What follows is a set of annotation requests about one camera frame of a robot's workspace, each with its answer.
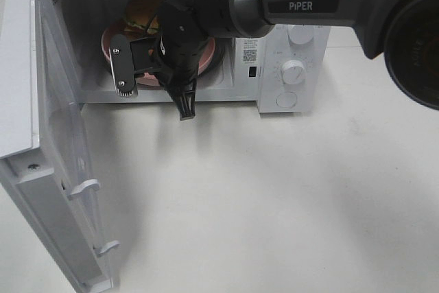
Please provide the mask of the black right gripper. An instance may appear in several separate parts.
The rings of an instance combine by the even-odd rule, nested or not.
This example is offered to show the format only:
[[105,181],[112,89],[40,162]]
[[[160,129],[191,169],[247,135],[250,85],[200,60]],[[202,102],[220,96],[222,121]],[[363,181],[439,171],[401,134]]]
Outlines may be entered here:
[[195,117],[199,62],[209,43],[198,19],[196,0],[163,0],[158,7],[162,71],[156,74],[178,109],[180,120]]

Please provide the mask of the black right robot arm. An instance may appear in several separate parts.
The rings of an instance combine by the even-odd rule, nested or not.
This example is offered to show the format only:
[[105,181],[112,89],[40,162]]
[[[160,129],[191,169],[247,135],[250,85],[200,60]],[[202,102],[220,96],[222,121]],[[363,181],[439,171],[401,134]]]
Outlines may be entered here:
[[164,0],[158,22],[158,79],[183,116],[193,114],[208,38],[260,38],[278,24],[351,27],[404,94],[438,108],[438,0]]

